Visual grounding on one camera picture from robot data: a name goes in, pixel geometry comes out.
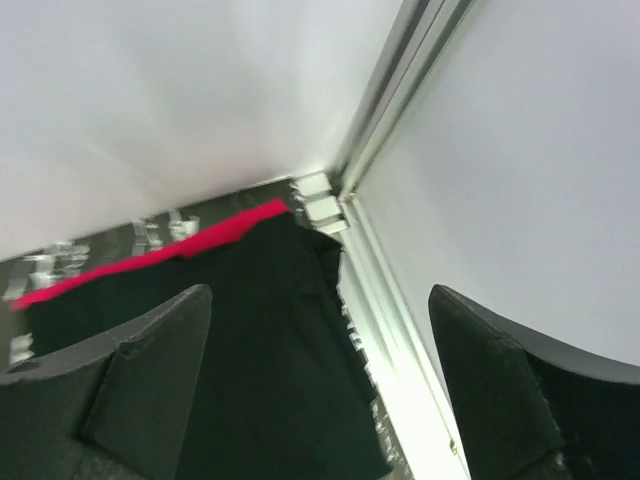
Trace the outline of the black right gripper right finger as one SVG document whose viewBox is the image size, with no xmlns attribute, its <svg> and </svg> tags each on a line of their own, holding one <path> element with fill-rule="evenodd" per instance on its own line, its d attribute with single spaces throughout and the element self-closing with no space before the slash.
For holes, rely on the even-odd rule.
<svg viewBox="0 0 640 480">
<path fill-rule="evenodd" d="M 474 479 L 636 479 L 639 369 L 436 285 L 429 316 Z"/>
</svg>

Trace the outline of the black t shirt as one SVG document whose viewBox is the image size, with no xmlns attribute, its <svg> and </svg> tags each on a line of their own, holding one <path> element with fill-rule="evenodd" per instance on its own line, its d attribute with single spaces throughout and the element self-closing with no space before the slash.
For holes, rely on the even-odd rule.
<svg viewBox="0 0 640 480">
<path fill-rule="evenodd" d="M 379 479 L 390 468 L 376 398 L 337 291 L 340 244 L 283 213 L 189 259 L 91 280 L 26 308 L 44 355 L 136 318 L 185 289 L 212 320 L 180 479 Z"/>
</svg>

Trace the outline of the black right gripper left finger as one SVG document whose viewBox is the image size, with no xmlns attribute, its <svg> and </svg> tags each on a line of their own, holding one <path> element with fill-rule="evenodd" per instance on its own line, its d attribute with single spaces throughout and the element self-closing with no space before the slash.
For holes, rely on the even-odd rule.
<svg viewBox="0 0 640 480">
<path fill-rule="evenodd" d="M 195 285 L 1 373 L 4 479 L 171 479 L 211 320 Z"/>
</svg>

